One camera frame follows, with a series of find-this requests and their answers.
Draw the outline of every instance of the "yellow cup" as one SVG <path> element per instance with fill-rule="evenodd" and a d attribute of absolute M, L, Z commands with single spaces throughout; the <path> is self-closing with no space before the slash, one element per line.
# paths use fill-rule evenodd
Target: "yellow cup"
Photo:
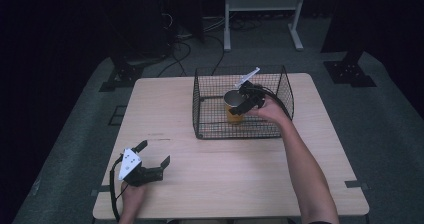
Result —
<path fill-rule="evenodd" d="M 239 124 L 243 121 L 243 115 L 233 115 L 230 112 L 232 107 L 237 107 L 245 101 L 245 98 L 238 93 L 237 90 L 231 90 L 225 93 L 225 113 L 227 114 L 227 121 L 231 124 Z"/>

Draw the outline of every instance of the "dark background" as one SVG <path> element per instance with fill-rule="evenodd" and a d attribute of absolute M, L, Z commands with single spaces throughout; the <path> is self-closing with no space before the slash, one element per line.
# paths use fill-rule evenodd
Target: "dark background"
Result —
<path fill-rule="evenodd" d="M 178 0 L 167 1 L 151 5 L 178 6 Z M 223 14 L 224 0 L 192 1 L 198 4 L 193 15 Z M 424 116 L 423 5 L 424 0 L 305 0 L 302 16 L 333 15 L 323 52 L 346 51 L 359 35 L 365 51 L 384 64 Z M 155 27 L 131 29 L 124 7 L 122 0 L 0 0 L 0 222 L 13 220 L 97 65 L 129 46 L 154 52 L 147 48 L 149 36 L 140 43 L 129 37 Z"/>

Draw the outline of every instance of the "wire basket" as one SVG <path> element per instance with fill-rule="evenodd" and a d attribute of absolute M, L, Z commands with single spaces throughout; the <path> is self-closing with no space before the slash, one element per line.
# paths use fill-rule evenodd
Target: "wire basket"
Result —
<path fill-rule="evenodd" d="M 224 94 L 236 90 L 241 76 L 256 67 L 197 68 L 193 88 L 193 127 L 198 139 L 253 139 L 275 138 L 280 131 L 273 123 L 259 117 L 244 116 L 238 124 L 229 123 L 223 101 Z M 293 93 L 284 66 L 261 66 L 249 79 L 254 84 L 267 87 L 286 106 L 291 118 L 294 112 Z"/>

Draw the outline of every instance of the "gray carpet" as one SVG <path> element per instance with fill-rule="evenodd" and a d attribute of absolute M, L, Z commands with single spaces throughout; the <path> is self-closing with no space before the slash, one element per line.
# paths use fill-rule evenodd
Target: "gray carpet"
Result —
<path fill-rule="evenodd" d="M 341 60 L 345 53 L 321 54 L 330 19 L 299 21 L 305 47 L 297 52 L 288 34 L 288 20 L 263 21 L 248 32 L 231 33 L 232 51 L 220 66 L 285 65 L 287 72 L 312 76 L 358 180 L 368 187 L 370 223 L 422 223 L 424 220 L 424 122 L 389 78 L 384 66 L 368 54 L 360 59 L 364 72 L 377 87 L 352 88 L 334 84 L 323 62 Z M 222 31 L 208 33 L 222 40 Z M 181 63 L 185 73 L 213 67 L 220 60 L 221 44 L 206 37 L 185 41 L 190 55 Z M 179 45 L 175 55 L 185 55 Z M 148 66 L 143 77 L 156 77 L 174 60 Z M 92 209 L 119 126 L 108 125 L 115 107 L 126 105 L 131 88 L 99 92 L 113 65 L 99 64 L 40 172 L 39 189 L 29 195 L 14 223 L 91 223 Z M 161 76 L 181 76 L 174 65 Z M 365 223 L 364 217 L 342 217 L 342 223 Z M 95 223 L 114 223 L 95 220 Z M 138 221 L 137 223 L 164 223 Z"/>

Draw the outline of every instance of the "person's arm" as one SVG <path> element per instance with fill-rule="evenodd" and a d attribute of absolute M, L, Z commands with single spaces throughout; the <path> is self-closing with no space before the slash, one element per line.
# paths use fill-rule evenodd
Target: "person's arm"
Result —
<path fill-rule="evenodd" d="M 247 114 L 264 118 L 279 127 L 302 223 L 314 221 L 339 223 L 336 205 L 324 173 L 281 107 L 266 96 L 262 108 L 252 109 Z"/>
<path fill-rule="evenodd" d="M 144 200 L 144 194 L 146 192 L 146 185 L 142 186 L 131 186 L 126 182 L 122 182 L 121 190 L 123 208 L 119 224 L 132 224 L 137 218 L 137 214 L 140 211 L 141 204 Z"/>

